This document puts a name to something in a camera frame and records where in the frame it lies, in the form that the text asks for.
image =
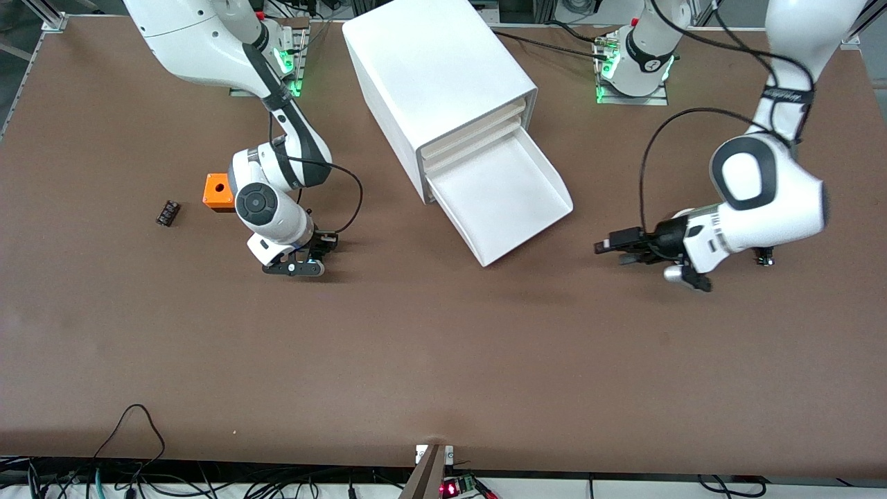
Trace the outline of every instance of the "orange cube with hole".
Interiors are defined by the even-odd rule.
[[[234,212],[234,194],[228,185],[227,173],[210,173],[203,187],[203,204],[219,213]]]

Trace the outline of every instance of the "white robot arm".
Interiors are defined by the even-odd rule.
[[[334,235],[315,234],[308,213],[286,194],[326,181],[333,158],[281,80],[287,71],[277,64],[284,50],[283,28],[273,20],[259,21],[247,0],[124,3],[151,52],[170,73],[255,94],[286,133],[235,154],[228,173],[237,214],[255,232],[247,245],[265,271],[314,242],[318,248],[334,247]],[[312,253],[316,257],[292,261],[289,273],[323,273],[323,251]]]
[[[812,104],[812,85],[864,3],[771,0],[766,16],[771,53],[807,71],[773,58],[773,75],[753,120],[771,130],[751,126],[711,157],[711,181],[723,202],[683,210],[651,234],[641,227],[611,233],[595,245],[595,253],[625,251],[624,264],[670,261],[667,281],[711,291],[705,274],[731,254],[754,249],[760,265],[771,265],[774,246],[821,232],[828,222],[825,186],[796,162],[793,149]]]
[[[687,0],[659,0],[658,6],[672,24],[681,29],[690,25],[690,5]],[[656,13],[650,0],[637,22],[623,26],[615,33],[600,39],[608,64],[600,76],[616,90],[631,97],[653,93],[668,74],[674,62],[674,49],[681,34],[671,29]]]

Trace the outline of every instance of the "brown table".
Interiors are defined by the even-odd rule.
[[[303,281],[263,274],[248,230],[200,203],[206,173],[266,140],[258,100],[167,74],[125,18],[46,36],[0,145],[0,454],[91,455],[138,401],[171,458],[409,465],[440,439],[479,469],[887,477],[887,132],[860,55],[832,59],[801,147],[828,230],[773,268],[731,257],[704,296],[592,245],[637,223],[655,127],[750,114],[763,69],[685,40],[669,107],[607,107],[587,59],[506,46],[575,211],[481,268],[420,203],[332,25],[300,104],[366,198]],[[651,221],[715,202],[710,155],[745,128],[682,120],[650,164]],[[329,227],[356,196],[334,172],[302,199]],[[141,417],[107,449],[154,452]]]

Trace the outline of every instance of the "white bracket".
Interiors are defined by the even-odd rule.
[[[422,456],[425,455],[425,451],[428,450],[427,445],[416,446],[416,465],[419,465],[419,461],[422,460]],[[452,446],[443,446],[443,463],[447,466],[452,466]]]
[[[68,15],[64,12],[59,12],[59,14],[61,15],[61,19],[59,20],[58,28],[55,28],[50,23],[44,21],[41,30],[45,31],[46,33],[61,33],[62,31],[65,31],[65,28],[67,27]]]
[[[858,35],[852,36],[846,40],[841,40],[841,50],[842,51],[857,51],[860,49],[860,37]]]

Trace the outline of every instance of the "small black object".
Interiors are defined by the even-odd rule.
[[[698,273],[692,265],[681,266],[680,278],[693,289],[703,293],[711,293],[711,279],[706,277],[704,273]]]
[[[773,265],[773,246],[769,248],[755,248],[755,263],[768,267]]]
[[[157,223],[164,227],[172,225],[172,221],[176,219],[178,211],[182,209],[182,205],[175,201],[167,201],[163,207],[161,214],[157,216]]]

